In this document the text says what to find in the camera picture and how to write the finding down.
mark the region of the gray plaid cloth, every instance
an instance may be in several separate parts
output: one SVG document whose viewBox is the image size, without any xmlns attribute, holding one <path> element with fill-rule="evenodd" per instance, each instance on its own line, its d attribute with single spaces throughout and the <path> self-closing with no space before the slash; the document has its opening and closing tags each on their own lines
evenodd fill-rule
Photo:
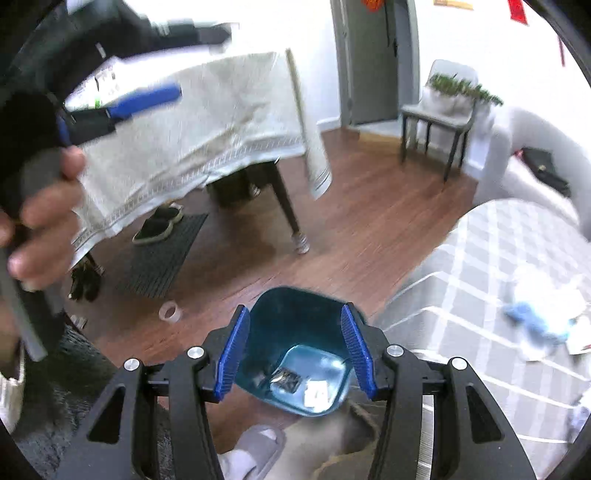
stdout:
<svg viewBox="0 0 591 480">
<path fill-rule="evenodd" d="M 515 324 L 502 311 L 515 267 L 528 262 L 563 284 L 583 274 L 591 299 L 591 247 L 561 218 L 522 200 L 494 200 L 464 215 L 406 280 L 375 326 L 420 358 L 470 362 L 511 422 L 542 478 L 566 452 L 567 414 L 588 385 L 583 356 L 564 345 L 541 362 L 519 356 Z M 424 397 L 417 478 L 432 458 L 432 398 Z"/>
</svg>

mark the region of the door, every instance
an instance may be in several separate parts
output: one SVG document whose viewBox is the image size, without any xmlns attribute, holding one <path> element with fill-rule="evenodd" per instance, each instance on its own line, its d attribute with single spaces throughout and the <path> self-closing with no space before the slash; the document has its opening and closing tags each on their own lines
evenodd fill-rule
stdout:
<svg viewBox="0 0 591 480">
<path fill-rule="evenodd" d="M 398 116 L 398 59 L 394 8 L 385 2 L 377 12 L 371 12 L 362 0 L 339 0 L 344 50 L 339 59 L 346 63 L 339 68 L 345 93 L 342 105 L 343 123 L 351 125 L 391 120 Z"/>
</svg>

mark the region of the metal bolt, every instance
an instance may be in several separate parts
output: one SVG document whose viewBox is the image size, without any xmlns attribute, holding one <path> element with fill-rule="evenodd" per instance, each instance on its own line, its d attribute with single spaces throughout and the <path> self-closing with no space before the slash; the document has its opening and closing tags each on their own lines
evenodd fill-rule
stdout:
<svg viewBox="0 0 591 480">
<path fill-rule="evenodd" d="M 200 346 L 192 346 L 189 350 L 187 350 L 187 355 L 189 358 L 201 358 L 205 355 L 205 350 Z"/>
<path fill-rule="evenodd" d="M 468 366 L 467 362 L 463 358 L 455 357 L 452 360 L 452 367 L 458 370 L 465 370 Z"/>
<path fill-rule="evenodd" d="M 386 348 L 389 356 L 402 356 L 404 349 L 400 345 L 390 345 Z"/>
<path fill-rule="evenodd" d="M 139 360 L 137 358 L 130 358 L 129 360 L 126 360 L 125 363 L 123 364 L 124 368 L 129 371 L 132 372 L 134 370 L 137 370 L 139 367 Z"/>
</svg>

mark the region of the white chair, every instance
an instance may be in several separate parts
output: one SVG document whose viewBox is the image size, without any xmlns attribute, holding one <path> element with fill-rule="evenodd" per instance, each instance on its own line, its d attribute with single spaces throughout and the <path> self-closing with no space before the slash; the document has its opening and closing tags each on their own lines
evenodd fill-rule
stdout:
<svg viewBox="0 0 591 480">
<path fill-rule="evenodd" d="M 471 84 L 476 85 L 478 83 L 478 74 L 476 70 L 467 65 L 461 63 L 455 63 L 448 60 L 435 60 L 431 66 L 431 72 L 429 72 L 429 78 L 433 75 L 440 73 L 443 75 L 456 76 L 458 80 L 469 80 Z M 460 156 L 460 169 L 464 162 L 464 156 L 466 154 L 466 143 L 468 138 L 468 132 L 470 131 L 475 120 L 476 101 L 472 105 L 472 113 L 469 116 L 447 116 L 437 112 L 425 110 L 421 103 L 416 105 L 403 105 L 400 109 L 402 113 L 402 159 L 406 160 L 406 149 L 407 149 L 407 119 L 412 118 L 417 121 L 424 121 L 427 123 L 427 137 L 425 141 L 425 153 L 429 148 L 429 136 L 431 134 L 431 125 L 437 125 L 454 132 L 452 150 L 449 154 L 449 160 L 443 176 L 443 181 L 447 181 L 450 169 L 452 168 L 453 159 L 456 155 L 457 143 L 460 140 L 460 136 L 463 134 L 464 139 L 462 141 L 462 155 Z"/>
<path fill-rule="evenodd" d="M 570 199 L 538 181 L 514 156 L 523 147 L 552 153 L 557 174 L 570 184 Z M 496 114 L 474 205 L 501 198 L 520 198 L 544 206 L 591 239 L 591 159 L 554 125 L 520 108 L 503 107 Z"/>
</svg>

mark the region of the sofa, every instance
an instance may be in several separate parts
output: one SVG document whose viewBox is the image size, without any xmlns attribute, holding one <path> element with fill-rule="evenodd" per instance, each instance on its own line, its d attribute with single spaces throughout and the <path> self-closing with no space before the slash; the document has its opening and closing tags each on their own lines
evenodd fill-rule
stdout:
<svg viewBox="0 0 591 480">
<path fill-rule="evenodd" d="M 538 181 L 514 156 L 523 147 L 552 153 L 557 173 L 570 184 L 570 199 Z M 496 114 L 474 205 L 502 198 L 520 198 L 544 206 L 591 239 L 591 158 L 554 125 L 515 107 L 501 108 Z"/>
<path fill-rule="evenodd" d="M 405 280 L 372 323 L 390 343 L 446 363 L 464 357 L 478 373 L 520 439 L 537 478 L 562 458 L 571 405 L 589 384 L 587 358 L 565 345 L 540 362 L 525 362 L 515 323 L 502 306 L 509 276 L 528 262 L 556 284 L 583 274 L 591 300 L 591 245 L 577 228 L 535 203 L 494 200 L 464 215 L 445 241 Z M 428 479 L 433 403 L 423 405 L 417 479 Z"/>
</svg>

